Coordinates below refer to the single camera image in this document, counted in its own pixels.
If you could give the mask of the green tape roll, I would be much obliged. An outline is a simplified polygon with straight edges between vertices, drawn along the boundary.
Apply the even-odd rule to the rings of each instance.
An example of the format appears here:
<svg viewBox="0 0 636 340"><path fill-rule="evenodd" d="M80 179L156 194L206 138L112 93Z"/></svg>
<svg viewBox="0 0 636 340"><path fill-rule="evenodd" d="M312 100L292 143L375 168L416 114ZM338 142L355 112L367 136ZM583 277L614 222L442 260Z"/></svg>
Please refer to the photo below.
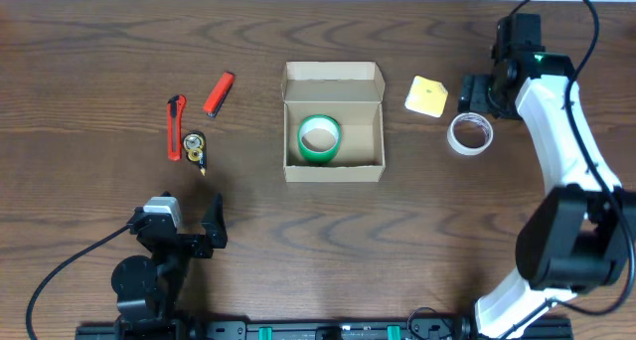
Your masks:
<svg viewBox="0 0 636 340"><path fill-rule="evenodd" d="M342 131L339 123L327 115L311 115L300 124L297 132L301 156L310 163L326 164L338 153Z"/></svg>

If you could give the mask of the red mini stapler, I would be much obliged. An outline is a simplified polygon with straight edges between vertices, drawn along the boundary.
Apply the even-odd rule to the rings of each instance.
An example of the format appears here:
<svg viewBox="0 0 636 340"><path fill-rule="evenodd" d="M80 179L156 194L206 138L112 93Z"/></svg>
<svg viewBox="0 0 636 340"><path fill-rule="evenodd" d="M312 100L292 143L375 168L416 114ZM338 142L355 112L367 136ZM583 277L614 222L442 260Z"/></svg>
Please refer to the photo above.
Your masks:
<svg viewBox="0 0 636 340"><path fill-rule="evenodd" d="M203 111L207 116L215 118L218 115L235 79L236 76L233 73L223 73L203 105Z"/></svg>

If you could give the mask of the open cardboard box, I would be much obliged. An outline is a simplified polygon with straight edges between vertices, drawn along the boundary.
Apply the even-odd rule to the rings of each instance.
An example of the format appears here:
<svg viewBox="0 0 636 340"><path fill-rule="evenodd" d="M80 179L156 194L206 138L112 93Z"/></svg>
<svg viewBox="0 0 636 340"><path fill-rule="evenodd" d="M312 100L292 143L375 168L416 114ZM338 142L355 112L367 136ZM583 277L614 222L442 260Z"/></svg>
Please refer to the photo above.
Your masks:
<svg viewBox="0 0 636 340"><path fill-rule="evenodd" d="M385 80L374 62L288 62L281 79L288 183L378 182Z"/></svg>

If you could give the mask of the black yellow correction tape dispenser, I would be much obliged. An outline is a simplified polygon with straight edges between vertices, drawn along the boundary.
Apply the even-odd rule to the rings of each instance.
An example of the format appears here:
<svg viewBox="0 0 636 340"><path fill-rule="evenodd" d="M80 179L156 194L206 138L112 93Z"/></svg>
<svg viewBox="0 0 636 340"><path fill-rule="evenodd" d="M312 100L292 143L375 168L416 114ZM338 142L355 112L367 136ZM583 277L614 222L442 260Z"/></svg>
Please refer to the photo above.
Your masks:
<svg viewBox="0 0 636 340"><path fill-rule="evenodd" d="M186 134L182 145L190 163L196 165L203 176L207 173L207 153L205 135L199 131Z"/></svg>

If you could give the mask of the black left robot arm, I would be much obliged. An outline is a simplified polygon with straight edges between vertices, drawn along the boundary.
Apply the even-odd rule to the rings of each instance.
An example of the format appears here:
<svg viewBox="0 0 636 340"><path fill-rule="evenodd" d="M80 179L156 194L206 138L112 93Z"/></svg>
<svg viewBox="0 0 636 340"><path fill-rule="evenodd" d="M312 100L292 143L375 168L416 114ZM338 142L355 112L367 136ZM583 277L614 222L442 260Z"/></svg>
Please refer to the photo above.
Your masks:
<svg viewBox="0 0 636 340"><path fill-rule="evenodd" d="M111 276L120 324L126 332L171 326L176 302L193 258L210 258L228 243L223 196L213 197L201 222L202 234L181 234L178 200L164 193L135 209L127 230L149 252L120 262Z"/></svg>

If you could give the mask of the red utility knife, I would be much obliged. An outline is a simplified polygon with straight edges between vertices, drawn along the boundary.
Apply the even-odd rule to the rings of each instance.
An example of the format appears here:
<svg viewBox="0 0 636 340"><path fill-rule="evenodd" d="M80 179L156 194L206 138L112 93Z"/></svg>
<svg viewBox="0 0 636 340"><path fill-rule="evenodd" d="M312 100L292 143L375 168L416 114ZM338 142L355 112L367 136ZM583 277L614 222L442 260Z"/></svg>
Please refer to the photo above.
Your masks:
<svg viewBox="0 0 636 340"><path fill-rule="evenodd" d="M182 94L171 97L167 102L167 155L171 161L182 158L182 116L187 99Z"/></svg>

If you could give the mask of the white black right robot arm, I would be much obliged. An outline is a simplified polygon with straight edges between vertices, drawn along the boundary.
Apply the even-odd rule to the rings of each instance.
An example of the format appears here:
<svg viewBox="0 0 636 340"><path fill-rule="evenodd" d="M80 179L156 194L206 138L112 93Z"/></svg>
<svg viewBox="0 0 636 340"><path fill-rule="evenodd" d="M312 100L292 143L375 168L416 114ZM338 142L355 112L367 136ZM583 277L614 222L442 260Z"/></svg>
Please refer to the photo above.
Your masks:
<svg viewBox="0 0 636 340"><path fill-rule="evenodd" d="M460 339L519 339L552 307L628 274L635 282L635 195L602 157L585 119L570 57L542 49L496 52L488 75L465 78L465 116L523 121L543 173L545 198L516 240L515 267L479 298Z"/></svg>

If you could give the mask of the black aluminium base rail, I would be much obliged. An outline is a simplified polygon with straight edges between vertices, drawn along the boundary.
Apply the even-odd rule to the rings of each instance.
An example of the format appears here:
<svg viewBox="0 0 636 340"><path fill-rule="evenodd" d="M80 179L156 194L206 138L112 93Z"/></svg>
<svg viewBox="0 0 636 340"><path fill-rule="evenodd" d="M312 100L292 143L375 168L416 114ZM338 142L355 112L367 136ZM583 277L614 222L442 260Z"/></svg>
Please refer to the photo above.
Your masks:
<svg viewBox="0 0 636 340"><path fill-rule="evenodd" d="M203 328L188 330L179 334L176 328L169 328L167 334L154 332L149 335L119 335L111 326L81 326L76 330L75 339L206 339L206 340L413 340L413 339L488 339L472 337L469 330L453 331L452 321L416 318L400 321L361 322L314 322L314 323L245 323L243 321L216 321ZM524 340L573 340L571 323L558 317L542 318L526 328L519 338Z"/></svg>

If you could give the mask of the yellow sticky note pad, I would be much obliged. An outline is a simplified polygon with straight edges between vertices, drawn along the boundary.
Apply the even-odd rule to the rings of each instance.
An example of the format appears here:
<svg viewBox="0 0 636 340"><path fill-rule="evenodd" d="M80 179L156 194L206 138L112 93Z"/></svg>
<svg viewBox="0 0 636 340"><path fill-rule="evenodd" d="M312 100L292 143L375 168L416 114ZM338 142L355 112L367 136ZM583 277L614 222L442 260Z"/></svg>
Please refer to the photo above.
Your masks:
<svg viewBox="0 0 636 340"><path fill-rule="evenodd" d="M447 98L448 91L441 82L415 76L404 106L410 111L440 117Z"/></svg>

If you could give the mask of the white tape roll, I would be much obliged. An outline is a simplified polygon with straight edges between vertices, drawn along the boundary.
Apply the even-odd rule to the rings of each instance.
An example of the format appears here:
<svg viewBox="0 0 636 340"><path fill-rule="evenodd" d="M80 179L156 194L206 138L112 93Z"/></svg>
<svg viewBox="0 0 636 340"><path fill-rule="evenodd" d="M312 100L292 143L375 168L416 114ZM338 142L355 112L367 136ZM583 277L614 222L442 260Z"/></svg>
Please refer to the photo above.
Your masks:
<svg viewBox="0 0 636 340"><path fill-rule="evenodd" d="M457 114L446 133L448 145L458 154L474 156L485 151L494 139L491 123L474 112Z"/></svg>

